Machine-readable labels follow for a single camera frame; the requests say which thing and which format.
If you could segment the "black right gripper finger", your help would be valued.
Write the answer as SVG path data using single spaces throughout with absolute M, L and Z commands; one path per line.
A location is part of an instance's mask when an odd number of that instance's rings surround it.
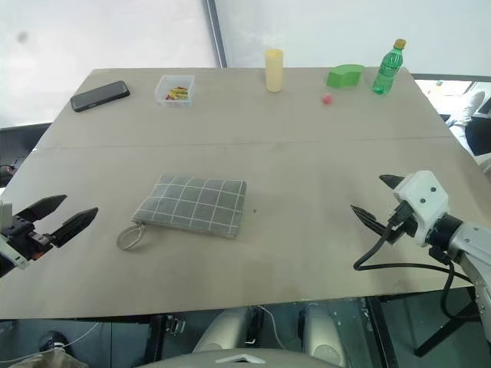
M 402 176 L 396 176 L 392 174 L 379 175 L 379 179 L 392 190 L 396 189 L 397 186 L 403 181 Z
M 386 232 L 386 226 L 378 222 L 370 212 L 356 205 L 351 205 L 351 209 L 360 221 L 374 233 L 383 235 Z

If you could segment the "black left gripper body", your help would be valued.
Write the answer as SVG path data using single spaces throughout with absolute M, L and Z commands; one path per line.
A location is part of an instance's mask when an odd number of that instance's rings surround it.
M 51 239 L 35 231 L 33 223 L 14 216 L 12 225 L 6 228 L 7 243 L 27 261 L 38 260 L 53 248 Z

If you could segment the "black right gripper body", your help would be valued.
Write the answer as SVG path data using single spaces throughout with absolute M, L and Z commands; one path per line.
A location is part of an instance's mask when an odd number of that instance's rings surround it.
M 414 237 L 416 229 L 417 222 L 414 218 L 414 209 L 404 200 L 388 219 L 386 241 L 393 245 L 404 234 Z

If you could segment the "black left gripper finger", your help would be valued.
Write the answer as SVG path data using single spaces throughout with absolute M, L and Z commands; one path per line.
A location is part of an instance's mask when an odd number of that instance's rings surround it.
M 58 230 L 49 235 L 51 244 L 56 248 L 61 248 L 72 238 L 85 230 L 95 219 L 97 213 L 98 208 L 95 207 L 70 217 Z
M 66 195 L 45 197 L 18 212 L 16 216 L 28 222 L 36 222 L 54 212 L 66 198 Z

